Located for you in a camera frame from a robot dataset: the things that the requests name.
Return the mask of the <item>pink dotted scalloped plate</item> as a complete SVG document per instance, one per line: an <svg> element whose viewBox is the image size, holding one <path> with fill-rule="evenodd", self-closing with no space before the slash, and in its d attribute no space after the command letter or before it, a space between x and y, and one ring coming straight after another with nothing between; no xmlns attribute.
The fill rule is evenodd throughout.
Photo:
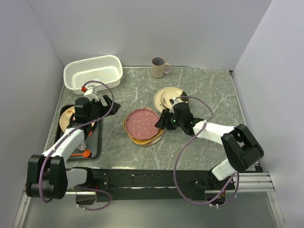
<svg viewBox="0 0 304 228"><path fill-rule="evenodd" d="M148 140L158 134L159 128L155 124L159 119L157 113L151 109L135 109L125 119L125 128L132 138Z"/></svg>

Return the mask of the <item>woven bamboo square tray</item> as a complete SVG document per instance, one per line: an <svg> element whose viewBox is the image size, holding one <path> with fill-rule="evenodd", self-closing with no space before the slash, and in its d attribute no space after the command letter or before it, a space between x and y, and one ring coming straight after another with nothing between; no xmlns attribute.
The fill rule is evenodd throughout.
<svg viewBox="0 0 304 228"><path fill-rule="evenodd" d="M137 145L151 145L161 139L164 130L155 127L160 117L150 108L135 109L124 120L123 128Z"/></svg>

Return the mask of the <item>cream and pink plate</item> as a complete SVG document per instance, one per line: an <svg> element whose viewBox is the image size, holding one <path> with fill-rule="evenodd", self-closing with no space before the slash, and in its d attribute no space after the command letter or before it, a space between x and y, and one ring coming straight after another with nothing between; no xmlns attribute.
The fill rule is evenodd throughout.
<svg viewBox="0 0 304 228"><path fill-rule="evenodd" d="M151 139L149 140L138 140L138 139L135 139L133 138L127 131L126 127L125 127L125 121L123 122L123 128L125 130L125 132L127 133L128 137L130 138L130 140L137 144L137 145L140 145L140 146L148 146L148 145L153 145L155 143L157 143L163 136L163 133L164 133L164 130L160 129L158 134L155 135L154 137L152 137Z"/></svg>

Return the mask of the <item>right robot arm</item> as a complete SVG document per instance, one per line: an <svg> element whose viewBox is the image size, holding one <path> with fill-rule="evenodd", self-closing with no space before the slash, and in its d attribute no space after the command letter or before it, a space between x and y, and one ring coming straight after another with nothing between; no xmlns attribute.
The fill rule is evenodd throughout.
<svg viewBox="0 0 304 228"><path fill-rule="evenodd" d="M223 126L195 118L186 103L174 105L172 111L164 109L155 127L167 130L181 128L186 135L224 147L227 158L212 168L208 177L208 184L213 189L219 189L227 177L246 171L264 156L262 147L246 125Z"/></svg>

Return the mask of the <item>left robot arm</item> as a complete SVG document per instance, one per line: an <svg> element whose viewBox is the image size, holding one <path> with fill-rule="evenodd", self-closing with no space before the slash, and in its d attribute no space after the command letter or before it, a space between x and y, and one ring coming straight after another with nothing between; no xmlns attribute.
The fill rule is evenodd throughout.
<svg viewBox="0 0 304 228"><path fill-rule="evenodd" d="M41 155L32 155L28 161L26 195L42 198L44 202L61 199L70 188L79 186L88 191L94 186L90 168L66 169L66 162L72 152L93 132L96 122L117 113L121 107L114 102L114 96L104 95L107 105L100 99L81 97L75 100L74 113L61 138Z"/></svg>

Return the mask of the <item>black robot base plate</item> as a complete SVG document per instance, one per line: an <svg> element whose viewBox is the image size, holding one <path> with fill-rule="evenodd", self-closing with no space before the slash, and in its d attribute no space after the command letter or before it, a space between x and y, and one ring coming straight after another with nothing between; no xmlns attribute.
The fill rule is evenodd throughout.
<svg viewBox="0 0 304 228"><path fill-rule="evenodd" d="M75 194L76 203L86 206L95 202L107 202L109 193L113 200L168 200L180 199L183 193L193 201L203 201L225 192L256 190L261 187L258 172L245 172L232 180L222 181L211 177L209 171L166 170L93 170L92 191L69 190Z"/></svg>

